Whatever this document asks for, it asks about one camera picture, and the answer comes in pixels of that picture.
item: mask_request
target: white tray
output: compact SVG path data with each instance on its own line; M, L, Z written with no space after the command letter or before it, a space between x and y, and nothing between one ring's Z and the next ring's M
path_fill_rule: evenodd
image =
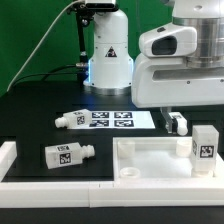
M191 178L189 159L175 155L179 138L131 138L136 144L131 159L118 158L121 139L113 140L114 181L0 183L0 207L224 205L224 162L220 156L217 177ZM121 177L125 167L137 168L141 176Z

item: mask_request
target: small white bottle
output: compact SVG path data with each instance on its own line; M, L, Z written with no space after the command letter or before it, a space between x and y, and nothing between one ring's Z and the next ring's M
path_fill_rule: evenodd
M67 127L68 129L74 129L82 125L89 125L92 123L92 112L89 110L77 110L63 114L55 120L57 128Z
M91 145L81 147L79 143L45 147L48 169L82 164L84 158L95 156Z
M219 133L212 125L193 126L191 163L192 177L213 175L216 168Z

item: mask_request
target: black tabletop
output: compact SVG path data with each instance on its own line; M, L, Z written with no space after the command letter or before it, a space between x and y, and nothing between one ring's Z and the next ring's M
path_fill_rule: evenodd
M156 129L57 129L54 121L63 113L90 111L150 110ZM222 155L224 106L173 108L188 120L189 133L196 124L210 124L220 133ZM75 82L26 82L0 98L0 145L15 140L17 159L3 182L111 181L113 137L174 136L165 130L159 108L138 109L129 94L102 96L86 93ZM44 148L79 142L94 145L96 156L78 166L48 170ZM0 209L2 223L222 223L224 207L139 207Z

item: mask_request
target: green wall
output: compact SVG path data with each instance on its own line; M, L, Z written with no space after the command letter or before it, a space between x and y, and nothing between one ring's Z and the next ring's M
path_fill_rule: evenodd
M71 0L1 0L0 95L21 68L50 24ZM139 54L140 33L171 21L171 9L159 0L117 0L129 18L129 54ZM93 49L92 26L85 29L89 56ZM48 72L78 61L75 15L64 15L21 76Z

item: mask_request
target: warning label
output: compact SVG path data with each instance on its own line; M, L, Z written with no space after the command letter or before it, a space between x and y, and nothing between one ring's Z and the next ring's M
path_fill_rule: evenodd
M110 50L107 52L105 57L107 57L107 58L116 58L117 57L113 47L110 48Z

